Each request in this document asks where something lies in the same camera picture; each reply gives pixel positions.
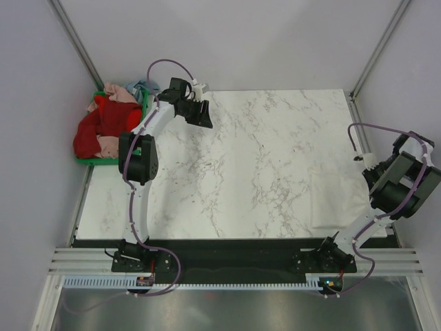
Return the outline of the white t shirt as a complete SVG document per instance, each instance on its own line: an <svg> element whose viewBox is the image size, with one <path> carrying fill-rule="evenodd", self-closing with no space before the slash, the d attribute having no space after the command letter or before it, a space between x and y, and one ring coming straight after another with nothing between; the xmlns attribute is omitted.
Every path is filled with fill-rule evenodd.
<svg viewBox="0 0 441 331"><path fill-rule="evenodd" d="M360 173L337 174L313 168L309 178L312 228L344 229L368 209L368 185Z"/></svg>

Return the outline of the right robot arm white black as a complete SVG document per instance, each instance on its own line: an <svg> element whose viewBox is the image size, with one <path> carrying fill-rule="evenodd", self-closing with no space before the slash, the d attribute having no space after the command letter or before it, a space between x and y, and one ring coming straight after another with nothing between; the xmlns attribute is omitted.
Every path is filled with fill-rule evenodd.
<svg viewBox="0 0 441 331"><path fill-rule="evenodd" d="M349 263L364 242L400 218L412 217L440 184L440 169L431 161L434 142L403 132L392 155L362 172L369 189L369 207L353 223L327 237L315 255L316 265L332 271Z"/></svg>

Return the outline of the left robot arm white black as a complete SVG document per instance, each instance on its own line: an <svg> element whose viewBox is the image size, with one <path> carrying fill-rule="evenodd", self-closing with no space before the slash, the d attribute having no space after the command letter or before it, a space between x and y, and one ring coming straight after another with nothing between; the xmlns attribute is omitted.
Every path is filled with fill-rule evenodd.
<svg viewBox="0 0 441 331"><path fill-rule="evenodd" d="M135 129L119 137L119 172L127 184L127 221L123 240L145 244L149 237L147 205L159 171L156 139L175 117L202 128L213 128L206 83L172 78L168 89L154 97L152 109Z"/></svg>

